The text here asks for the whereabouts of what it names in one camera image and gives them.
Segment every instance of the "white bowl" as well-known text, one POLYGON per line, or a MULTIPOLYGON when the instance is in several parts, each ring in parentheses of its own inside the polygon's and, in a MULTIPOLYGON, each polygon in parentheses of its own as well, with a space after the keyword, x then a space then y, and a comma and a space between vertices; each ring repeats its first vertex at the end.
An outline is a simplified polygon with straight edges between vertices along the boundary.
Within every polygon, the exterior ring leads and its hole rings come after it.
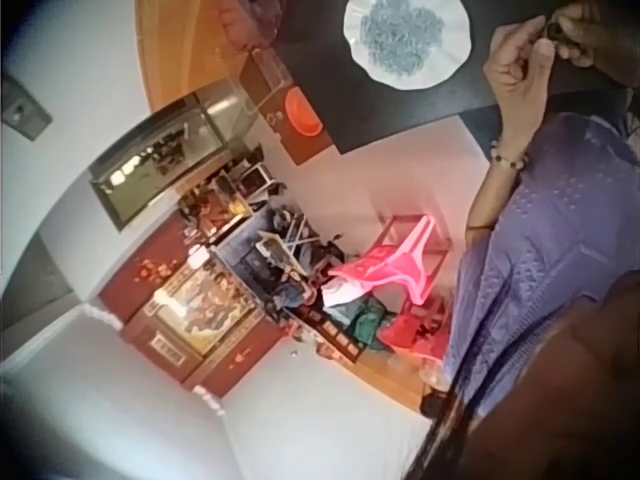
POLYGON ((458 70, 471 53, 469 16, 460 0, 410 0, 413 7, 433 11, 444 22, 442 46, 433 47, 424 66, 410 76, 389 73, 371 63, 369 49, 360 40, 360 24, 375 0, 350 0, 344 16, 344 36, 351 56, 374 80, 398 90, 419 90, 444 82, 458 70))

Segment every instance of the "orange wall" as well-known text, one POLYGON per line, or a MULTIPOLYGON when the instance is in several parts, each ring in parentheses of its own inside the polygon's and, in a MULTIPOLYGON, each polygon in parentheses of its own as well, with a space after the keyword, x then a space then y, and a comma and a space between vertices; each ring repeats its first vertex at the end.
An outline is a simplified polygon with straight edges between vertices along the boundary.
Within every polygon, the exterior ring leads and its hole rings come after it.
POLYGON ((136 0, 138 54, 152 111, 240 71, 217 0, 136 0))

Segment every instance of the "bracelet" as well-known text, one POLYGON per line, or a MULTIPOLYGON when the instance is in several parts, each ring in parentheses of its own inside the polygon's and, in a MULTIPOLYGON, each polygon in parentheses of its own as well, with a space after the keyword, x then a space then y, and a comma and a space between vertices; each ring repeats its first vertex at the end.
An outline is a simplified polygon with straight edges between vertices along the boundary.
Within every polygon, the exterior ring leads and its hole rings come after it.
POLYGON ((491 161, 519 172, 527 166, 527 163, 529 163, 529 156, 525 154, 520 160, 515 162, 513 160, 509 160, 498 153, 498 141, 494 140, 491 142, 491 161))

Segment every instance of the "purple knit top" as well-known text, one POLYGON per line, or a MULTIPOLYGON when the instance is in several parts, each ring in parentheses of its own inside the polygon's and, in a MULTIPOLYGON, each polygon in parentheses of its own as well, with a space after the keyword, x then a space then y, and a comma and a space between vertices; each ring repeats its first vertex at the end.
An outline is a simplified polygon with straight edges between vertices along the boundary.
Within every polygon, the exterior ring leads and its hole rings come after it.
MULTIPOLYGON (((616 278, 640 268, 638 158, 606 123, 562 114, 529 148, 529 166, 491 236, 463 256, 445 371, 453 378, 492 300, 506 296, 463 392, 469 401, 500 352, 525 328, 580 296, 600 301, 616 278)), ((555 318, 507 362, 478 414, 513 387, 555 318)))

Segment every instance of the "black tabletop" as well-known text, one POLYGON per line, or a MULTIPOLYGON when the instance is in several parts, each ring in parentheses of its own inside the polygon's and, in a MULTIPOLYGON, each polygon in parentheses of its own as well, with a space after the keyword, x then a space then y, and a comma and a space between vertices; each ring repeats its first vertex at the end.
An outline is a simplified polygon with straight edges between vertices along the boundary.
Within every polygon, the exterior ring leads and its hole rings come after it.
MULTIPOLYGON (((342 29, 348 0, 287 2, 274 48, 342 153, 465 111, 495 103, 482 65, 500 25, 550 14, 561 0, 462 0, 471 21, 472 51, 448 80, 399 91, 372 80, 351 57, 342 29)), ((617 85, 594 69, 558 61, 552 94, 617 85)))

